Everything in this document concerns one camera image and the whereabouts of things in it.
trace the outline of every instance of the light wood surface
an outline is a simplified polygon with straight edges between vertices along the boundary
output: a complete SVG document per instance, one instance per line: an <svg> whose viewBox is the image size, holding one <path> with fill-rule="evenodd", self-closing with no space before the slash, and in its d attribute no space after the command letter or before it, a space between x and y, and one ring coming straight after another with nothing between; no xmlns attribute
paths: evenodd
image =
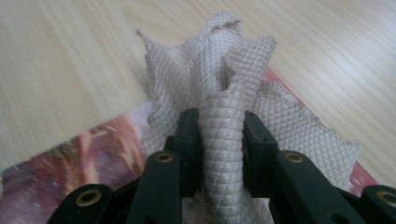
<svg viewBox="0 0 396 224"><path fill-rule="evenodd" d="M272 35L270 67L396 187L396 2L0 1L0 170L147 101L142 30L174 46L217 12Z"/></svg>

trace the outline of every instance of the wood grain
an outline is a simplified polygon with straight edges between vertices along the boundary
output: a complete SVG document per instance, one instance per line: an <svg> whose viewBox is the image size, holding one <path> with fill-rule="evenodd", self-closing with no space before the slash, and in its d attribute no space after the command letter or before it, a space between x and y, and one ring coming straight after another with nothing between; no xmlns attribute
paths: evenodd
<svg viewBox="0 0 396 224"><path fill-rule="evenodd" d="M222 10L272 35L271 68L396 187L394 1L0 1L0 169L148 99L136 29L183 43Z"/></svg>

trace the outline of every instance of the fabric fold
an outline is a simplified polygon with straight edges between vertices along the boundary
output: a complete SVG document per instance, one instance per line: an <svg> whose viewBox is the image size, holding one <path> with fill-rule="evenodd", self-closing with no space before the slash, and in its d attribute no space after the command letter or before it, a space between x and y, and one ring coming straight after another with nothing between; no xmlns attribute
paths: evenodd
<svg viewBox="0 0 396 224"><path fill-rule="evenodd" d="M146 155L162 150L183 110L198 107L204 143L203 190L183 200L184 223L271 223L268 201L251 199L243 186L245 110L256 113L281 150L307 155L337 187L347 184L359 145L346 143L299 105L278 83L263 82L276 42L244 41L240 21L214 16L185 44L167 48L141 32L153 111L142 140Z"/></svg>

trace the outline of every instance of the crumpled cloth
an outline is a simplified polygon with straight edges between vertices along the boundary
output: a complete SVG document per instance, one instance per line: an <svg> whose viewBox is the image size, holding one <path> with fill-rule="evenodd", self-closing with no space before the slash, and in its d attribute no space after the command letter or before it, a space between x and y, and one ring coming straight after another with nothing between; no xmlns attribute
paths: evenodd
<svg viewBox="0 0 396 224"><path fill-rule="evenodd" d="M256 113L281 150L307 155L338 188L346 186L359 145L334 130L276 82L263 75L276 42L272 37L245 41L240 21L222 12L185 44L167 48L140 31L148 54L153 102L143 138L146 155L163 149L180 112L198 107L204 142L204 189L183 200L183 223L272 223L268 201L252 199L243 186L242 129L245 110Z"/></svg>

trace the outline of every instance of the clamp jaw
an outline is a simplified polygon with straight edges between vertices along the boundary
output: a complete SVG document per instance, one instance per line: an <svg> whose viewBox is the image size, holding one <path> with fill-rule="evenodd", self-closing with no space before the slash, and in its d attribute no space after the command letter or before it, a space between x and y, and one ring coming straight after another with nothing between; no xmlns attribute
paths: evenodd
<svg viewBox="0 0 396 224"><path fill-rule="evenodd" d="M304 154L280 151L249 111L243 134L245 188L253 198L270 199L275 223L396 223L396 189L370 186L359 198L334 187ZM181 223L181 198L201 190L202 151L198 110L188 109L140 178L116 191L94 184L76 189L49 224Z"/></svg>

